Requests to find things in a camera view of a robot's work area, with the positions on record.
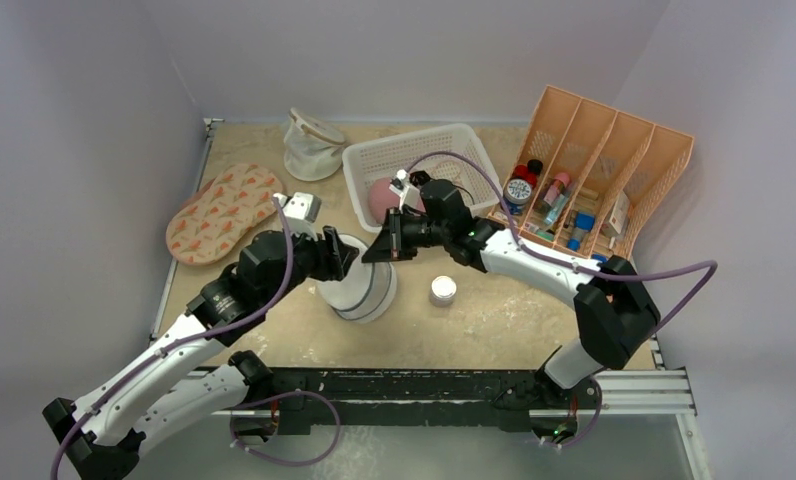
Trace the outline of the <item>dark pink black-strap bra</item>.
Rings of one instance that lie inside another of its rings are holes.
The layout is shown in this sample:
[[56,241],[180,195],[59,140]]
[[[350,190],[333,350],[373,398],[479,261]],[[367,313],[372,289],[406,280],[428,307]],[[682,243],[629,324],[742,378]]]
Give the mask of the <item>dark pink black-strap bra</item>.
[[[413,172],[410,174],[411,182],[413,185],[419,188],[429,181],[435,179],[440,178],[431,177],[426,171]],[[452,183],[454,183],[455,188],[461,192],[465,204],[467,206],[471,206],[475,200],[474,196],[466,188],[464,188],[459,181],[452,181]],[[397,207],[399,205],[399,196],[390,190],[390,185],[391,179],[381,178],[376,180],[369,189],[367,204],[373,218],[373,221],[371,222],[373,225],[381,226],[385,220],[387,209]],[[416,205],[413,208],[419,212],[426,212],[425,206],[421,199],[416,202]]]

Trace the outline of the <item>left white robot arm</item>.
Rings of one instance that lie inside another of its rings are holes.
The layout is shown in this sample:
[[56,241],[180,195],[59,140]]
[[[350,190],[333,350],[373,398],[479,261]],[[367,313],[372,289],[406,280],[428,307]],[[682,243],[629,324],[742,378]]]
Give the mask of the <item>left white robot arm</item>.
[[258,409],[286,393],[253,352],[192,384],[186,376],[263,323],[268,311],[308,279],[349,285],[367,246],[327,226],[322,233],[259,233],[206,284],[169,330],[92,392],[57,398],[43,416],[60,443],[50,475],[68,459],[83,479],[123,479],[173,433],[218,410]]

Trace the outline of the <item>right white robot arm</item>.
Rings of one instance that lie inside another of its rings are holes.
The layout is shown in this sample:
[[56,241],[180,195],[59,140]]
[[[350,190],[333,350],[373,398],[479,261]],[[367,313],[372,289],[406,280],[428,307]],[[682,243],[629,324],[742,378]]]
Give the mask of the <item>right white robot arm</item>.
[[625,281],[635,270],[626,259],[605,262],[574,257],[473,215],[448,180],[423,185],[424,210],[390,208],[364,263],[413,259],[419,249],[441,247],[456,263],[518,280],[555,297],[576,317],[578,336],[561,347],[537,373],[535,392],[550,407],[570,399],[575,386],[602,369],[621,369],[661,319],[642,282]]

